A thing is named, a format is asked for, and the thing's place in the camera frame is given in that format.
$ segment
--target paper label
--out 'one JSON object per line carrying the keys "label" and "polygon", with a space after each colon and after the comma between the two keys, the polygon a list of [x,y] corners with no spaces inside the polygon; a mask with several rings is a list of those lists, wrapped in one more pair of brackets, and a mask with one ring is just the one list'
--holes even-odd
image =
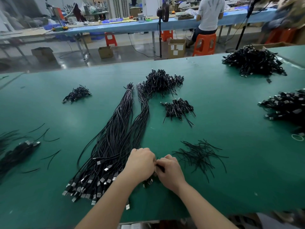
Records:
{"label": "paper label", "polygon": [[182,51],[183,50],[183,45],[177,45],[177,50]]}

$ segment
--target left hand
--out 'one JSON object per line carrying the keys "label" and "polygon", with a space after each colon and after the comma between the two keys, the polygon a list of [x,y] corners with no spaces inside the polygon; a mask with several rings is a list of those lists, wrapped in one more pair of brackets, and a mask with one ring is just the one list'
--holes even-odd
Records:
{"label": "left hand", "polygon": [[123,173],[138,185],[148,179],[153,173],[156,156],[149,148],[133,149],[129,155]]}

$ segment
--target white t-shirt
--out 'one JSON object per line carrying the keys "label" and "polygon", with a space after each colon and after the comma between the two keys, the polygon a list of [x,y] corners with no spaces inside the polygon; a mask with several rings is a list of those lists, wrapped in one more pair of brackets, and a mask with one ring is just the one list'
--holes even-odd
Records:
{"label": "white t-shirt", "polygon": [[198,14],[201,15],[199,29],[212,31],[217,29],[218,16],[224,12],[225,0],[201,0]]}

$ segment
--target hand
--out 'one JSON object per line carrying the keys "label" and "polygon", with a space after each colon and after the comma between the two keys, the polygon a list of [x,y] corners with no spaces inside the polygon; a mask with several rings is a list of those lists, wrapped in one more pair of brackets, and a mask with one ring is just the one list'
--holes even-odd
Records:
{"label": "hand", "polygon": [[179,195],[179,188],[181,185],[186,184],[186,181],[177,158],[168,154],[164,158],[158,159],[156,163],[165,169],[163,173],[158,166],[155,166],[155,171],[162,184]]}
{"label": "hand", "polygon": [[154,173],[155,162],[156,156],[149,148],[133,149],[123,172],[138,185]]}

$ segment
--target red stool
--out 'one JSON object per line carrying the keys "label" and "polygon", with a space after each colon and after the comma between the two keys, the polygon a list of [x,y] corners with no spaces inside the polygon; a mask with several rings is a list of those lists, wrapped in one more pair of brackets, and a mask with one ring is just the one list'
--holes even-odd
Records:
{"label": "red stool", "polygon": [[265,44],[277,43],[277,42],[290,43],[293,40],[296,30],[297,30],[296,28],[290,28],[290,29],[276,28],[273,31],[271,31],[269,38],[267,39]]}
{"label": "red stool", "polygon": [[[199,43],[200,40],[201,40],[201,46],[197,48],[197,44]],[[212,40],[214,40],[213,47],[210,47],[210,42]],[[207,35],[198,34],[193,56],[213,55],[215,52],[215,45],[216,45],[216,34],[207,34]]]}
{"label": "red stool", "polygon": [[162,38],[163,42],[166,42],[168,38],[173,39],[173,31],[172,30],[161,31],[161,38]]}
{"label": "red stool", "polygon": [[114,44],[115,46],[117,46],[117,43],[116,43],[116,40],[115,40],[115,37],[114,37],[113,33],[105,32],[105,40],[106,40],[107,46],[109,46],[110,44]]}

